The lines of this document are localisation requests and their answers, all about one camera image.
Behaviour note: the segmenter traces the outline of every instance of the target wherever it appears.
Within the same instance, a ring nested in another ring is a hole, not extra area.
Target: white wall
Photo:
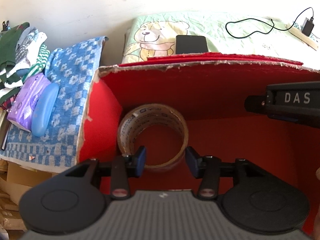
[[[29,21],[46,32],[52,50],[99,35],[107,35],[104,64],[121,62],[124,33],[132,19],[150,13],[181,10],[241,12],[294,20],[305,8],[315,10],[315,34],[320,36],[320,0],[0,0],[0,21],[11,26]],[[300,18],[311,16],[311,11]]]

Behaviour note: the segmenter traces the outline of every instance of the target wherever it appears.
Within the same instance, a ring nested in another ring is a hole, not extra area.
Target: round black pad
[[[222,206],[236,225],[263,234],[293,230],[303,224],[309,212],[302,192],[269,177],[241,181],[225,193]]]
[[[59,175],[32,188],[20,200],[28,229],[42,234],[68,234],[97,221],[105,210],[103,194],[87,181]]]
[[[41,203],[44,208],[53,212],[70,210],[77,206],[78,195],[69,190],[54,190],[43,196]]]

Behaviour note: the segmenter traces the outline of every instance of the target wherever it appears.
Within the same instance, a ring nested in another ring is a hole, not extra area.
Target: packing tape roll
[[[184,156],[188,145],[189,131],[183,116],[174,108],[162,104],[139,106],[125,115],[118,128],[118,146],[122,155],[134,154],[137,136],[152,125],[166,125],[174,129],[182,138],[182,147],[174,158],[158,165],[145,165],[151,171],[161,172],[172,169]]]
[[[316,177],[317,177],[317,179],[320,180],[320,168],[317,169],[317,171],[316,171]]]

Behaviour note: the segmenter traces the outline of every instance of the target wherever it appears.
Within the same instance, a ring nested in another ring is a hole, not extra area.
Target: purple package
[[[7,119],[20,129],[31,132],[32,115],[39,96],[50,83],[43,73],[29,77],[19,91]]]

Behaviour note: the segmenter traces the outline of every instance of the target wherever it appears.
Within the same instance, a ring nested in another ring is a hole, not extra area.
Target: black phone
[[[204,52],[208,52],[207,40],[204,36],[176,36],[176,54],[192,54]]]

